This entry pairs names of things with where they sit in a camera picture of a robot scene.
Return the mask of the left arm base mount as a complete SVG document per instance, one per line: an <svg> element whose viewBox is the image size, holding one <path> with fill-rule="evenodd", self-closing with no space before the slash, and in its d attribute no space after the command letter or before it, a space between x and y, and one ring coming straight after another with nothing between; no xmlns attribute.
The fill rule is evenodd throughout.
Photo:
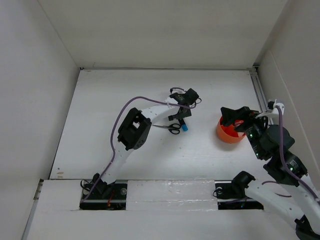
<svg viewBox="0 0 320 240"><path fill-rule="evenodd" d="M93 187L95 180L100 175L96 173L92 180L83 179L80 182L82 188L79 208L81 210L107 210L107 211L122 211L126 210L128 182L115 181L111 184L103 182L101 179L94 187L91 194L89 194Z"/></svg>

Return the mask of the black handled scissors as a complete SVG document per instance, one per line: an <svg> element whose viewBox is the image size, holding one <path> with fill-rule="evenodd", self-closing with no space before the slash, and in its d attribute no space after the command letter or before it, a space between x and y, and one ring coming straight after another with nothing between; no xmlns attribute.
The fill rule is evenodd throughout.
<svg viewBox="0 0 320 240"><path fill-rule="evenodd" d="M178 123L173 123L170 125L159 125L159 124L153 124L153 127L160 128L160 129L166 129L173 135L178 135L180 133L181 125Z"/></svg>

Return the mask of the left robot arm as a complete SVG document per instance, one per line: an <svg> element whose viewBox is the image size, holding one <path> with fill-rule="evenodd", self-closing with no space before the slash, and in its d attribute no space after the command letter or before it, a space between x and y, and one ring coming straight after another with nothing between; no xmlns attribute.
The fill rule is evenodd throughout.
<svg viewBox="0 0 320 240"><path fill-rule="evenodd" d="M163 101L136 96L123 106L110 134L112 155L109 163L101 173L95 174L92 178L93 186L89 190L90 193L103 199L111 194L122 166L134 150L146 143L153 124L164 119L182 120L192 115L191 110L197 106L197 100L200 98L197 92L191 88L183 90L182 93L174 92L175 90L179 88L172 88L169 97ZM131 108L120 126L117 126L125 109L135 100L146 100L154 105L142 110Z"/></svg>

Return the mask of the blue and black highlighter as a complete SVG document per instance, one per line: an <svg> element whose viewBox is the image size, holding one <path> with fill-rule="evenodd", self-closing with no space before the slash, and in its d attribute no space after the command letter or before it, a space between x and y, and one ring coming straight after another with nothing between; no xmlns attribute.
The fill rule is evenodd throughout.
<svg viewBox="0 0 320 240"><path fill-rule="evenodd" d="M182 118L182 119L179 119L178 122L179 122L179 124L180 124L180 126L181 126L181 129L182 129L184 132L188 131L188 126L187 126L187 124L185 123L185 121L184 121L183 118Z"/></svg>

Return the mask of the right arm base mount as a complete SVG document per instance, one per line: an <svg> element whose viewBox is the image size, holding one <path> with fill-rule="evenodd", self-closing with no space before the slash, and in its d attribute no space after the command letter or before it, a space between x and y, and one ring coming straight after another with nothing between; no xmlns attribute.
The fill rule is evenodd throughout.
<svg viewBox="0 0 320 240"><path fill-rule="evenodd" d="M245 189L254 180L246 171L241 171L232 180L216 180L212 196L217 199L218 210L263 210L261 203L245 194Z"/></svg>

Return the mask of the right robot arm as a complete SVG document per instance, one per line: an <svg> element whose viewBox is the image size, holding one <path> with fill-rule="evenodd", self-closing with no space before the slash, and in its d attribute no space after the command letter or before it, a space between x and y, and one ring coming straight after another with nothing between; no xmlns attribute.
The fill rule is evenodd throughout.
<svg viewBox="0 0 320 240"><path fill-rule="evenodd" d="M320 238L320 194L308 178L303 162L289 151L295 143L283 126L285 106L271 101L265 112L258 112L243 106L239 109L222 107L221 123L232 126L238 133L245 133L255 156L267 163L263 168L273 181L284 188L295 204L266 189L252 174L241 171L227 184L227 190L235 197L251 198L267 207L295 231L300 240Z"/></svg>

